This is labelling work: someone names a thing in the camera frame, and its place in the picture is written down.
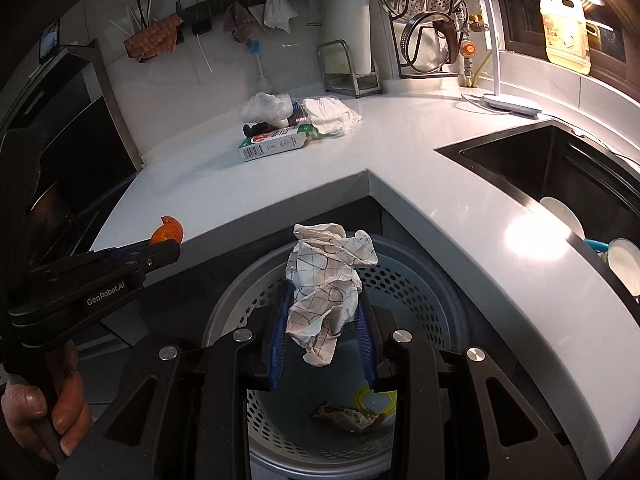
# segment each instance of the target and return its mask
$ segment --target blue handle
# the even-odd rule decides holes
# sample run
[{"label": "blue handle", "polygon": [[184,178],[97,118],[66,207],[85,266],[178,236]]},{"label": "blue handle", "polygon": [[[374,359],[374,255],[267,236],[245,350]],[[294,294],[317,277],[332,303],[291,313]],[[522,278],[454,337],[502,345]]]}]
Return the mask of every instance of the blue handle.
[{"label": "blue handle", "polygon": [[596,240],[585,240],[587,245],[598,253],[606,253],[609,250],[609,244],[598,242]]}]

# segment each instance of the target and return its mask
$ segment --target white cloth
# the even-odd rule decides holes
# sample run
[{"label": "white cloth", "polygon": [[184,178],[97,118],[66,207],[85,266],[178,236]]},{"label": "white cloth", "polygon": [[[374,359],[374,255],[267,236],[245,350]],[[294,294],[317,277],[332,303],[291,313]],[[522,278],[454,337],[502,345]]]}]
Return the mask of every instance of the white cloth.
[{"label": "white cloth", "polygon": [[267,0],[264,6],[264,24],[271,28],[281,28],[287,34],[291,34],[289,20],[297,15],[298,12],[287,0]]},{"label": "white cloth", "polygon": [[362,116],[335,97],[303,99],[302,106],[321,135],[345,134]]},{"label": "white cloth", "polygon": [[353,267],[377,265],[378,256],[366,232],[347,238],[338,224],[296,224],[293,234],[300,241],[287,262],[286,277],[296,291],[286,332],[306,349],[307,363],[325,366],[358,306],[362,282]]}]

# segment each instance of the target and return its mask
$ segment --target human hand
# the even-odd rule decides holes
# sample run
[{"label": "human hand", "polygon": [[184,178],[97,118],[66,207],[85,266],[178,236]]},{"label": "human hand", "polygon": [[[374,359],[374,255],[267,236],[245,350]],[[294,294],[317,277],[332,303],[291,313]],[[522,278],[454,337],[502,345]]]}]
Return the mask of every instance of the human hand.
[{"label": "human hand", "polygon": [[[78,349],[72,341],[63,346],[62,367],[65,382],[58,402],[51,410],[54,429],[62,436],[60,447],[69,456],[88,433],[93,421],[91,409],[84,402],[82,377],[76,371]],[[44,460],[52,460],[38,435],[30,426],[32,420],[47,414],[44,395],[36,386],[8,383],[2,396],[2,414],[9,432],[24,449],[30,449]]]}]

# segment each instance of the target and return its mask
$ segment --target trash bin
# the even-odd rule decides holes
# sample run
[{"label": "trash bin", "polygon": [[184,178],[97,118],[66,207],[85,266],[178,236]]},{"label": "trash bin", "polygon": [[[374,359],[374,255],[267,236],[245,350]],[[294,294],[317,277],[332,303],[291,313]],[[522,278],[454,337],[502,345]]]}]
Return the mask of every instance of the trash bin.
[{"label": "trash bin", "polygon": [[[468,321],[450,277],[428,256],[383,237],[372,239],[379,262],[357,269],[371,304],[390,310],[401,328],[428,339],[435,348],[462,352],[468,344]],[[236,278],[209,319],[204,345],[245,326],[255,308],[273,303],[293,246],[267,254]],[[353,323],[345,325],[330,365],[314,368],[302,360],[304,353],[289,341],[276,391],[247,392],[251,459],[291,479],[360,480],[387,470],[393,416],[364,434],[311,417],[324,401],[353,407],[356,394],[367,385]]]}]

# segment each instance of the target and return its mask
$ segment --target smartphone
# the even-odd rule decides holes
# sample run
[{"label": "smartphone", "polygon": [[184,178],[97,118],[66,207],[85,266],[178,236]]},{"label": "smartphone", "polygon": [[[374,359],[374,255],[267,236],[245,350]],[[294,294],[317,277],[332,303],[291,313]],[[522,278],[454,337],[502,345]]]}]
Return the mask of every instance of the smartphone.
[{"label": "smartphone", "polygon": [[56,19],[40,35],[40,64],[56,55],[60,46],[60,20]]}]

